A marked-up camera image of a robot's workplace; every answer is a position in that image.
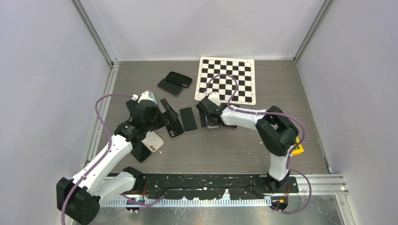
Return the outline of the black phone case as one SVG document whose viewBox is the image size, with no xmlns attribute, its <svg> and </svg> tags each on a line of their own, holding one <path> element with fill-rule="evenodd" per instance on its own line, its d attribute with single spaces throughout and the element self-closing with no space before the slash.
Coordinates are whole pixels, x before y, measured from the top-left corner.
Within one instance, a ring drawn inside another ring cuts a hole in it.
<svg viewBox="0 0 398 225">
<path fill-rule="evenodd" d="M 182 135 L 184 133 L 184 128 L 180 122 L 180 120 L 178 119 L 178 115 L 174 116 L 172 114 L 167 116 L 167 125 L 166 125 L 166 129 L 168 131 L 168 135 L 171 138 L 175 138 L 179 135 Z"/>
</svg>

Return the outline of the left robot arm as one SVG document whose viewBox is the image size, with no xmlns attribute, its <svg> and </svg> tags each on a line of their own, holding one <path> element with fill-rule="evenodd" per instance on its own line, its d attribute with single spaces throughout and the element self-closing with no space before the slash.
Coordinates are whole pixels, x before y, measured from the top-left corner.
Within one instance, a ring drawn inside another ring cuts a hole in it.
<svg viewBox="0 0 398 225">
<path fill-rule="evenodd" d="M 166 99 L 161 99 L 165 112 L 150 97 L 136 97 L 127 101 L 129 118 L 109 134 L 106 147 L 72 178 L 61 178 L 56 185 L 57 208 L 61 211 L 61 224 L 68 216 L 81 225 L 91 223 L 101 206 L 130 191 L 139 194 L 145 186 L 142 172 L 130 166 L 116 177 L 105 181 L 111 170 L 135 147 L 143 150 L 142 140 L 148 132 L 161 129 L 178 120 L 178 113 Z"/>
</svg>

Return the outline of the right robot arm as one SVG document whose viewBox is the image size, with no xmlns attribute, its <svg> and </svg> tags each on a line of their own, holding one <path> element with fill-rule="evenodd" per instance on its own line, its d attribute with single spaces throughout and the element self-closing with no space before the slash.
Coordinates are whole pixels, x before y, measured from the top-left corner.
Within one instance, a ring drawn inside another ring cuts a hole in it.
<svg viewBox="0 0 398 225">
<path fill-rule="evenodd" d="M 205 97 L 196 104 L 199 113 L 216 125 L 244 127 L 258 132 L 270 152 L 270 168 L 265 183 L 273 192 L 281 192 L 290 175 L 291 152 L 297 146 L 299 130 L 291 117 L 277 106 L 251 110 L 227 103 L 216 104 Z"/>
</svg>

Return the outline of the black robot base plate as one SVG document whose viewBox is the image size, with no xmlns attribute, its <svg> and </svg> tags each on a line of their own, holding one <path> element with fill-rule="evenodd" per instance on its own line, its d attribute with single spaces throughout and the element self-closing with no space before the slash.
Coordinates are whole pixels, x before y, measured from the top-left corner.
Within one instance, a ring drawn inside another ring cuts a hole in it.
<svg viewBox="0 0 398 225">
<path fill-rule="evenodd" d="M 265 183 L 266 175 L 249 174 L 166 174 L 145 173 L 135 187 L 124 195 L 157 200 L 254 200 L 265 196 L 285 196 L 299 192 L 297 180 L 290 176 L 285 187 L 272 191 Z"/>
</svg>

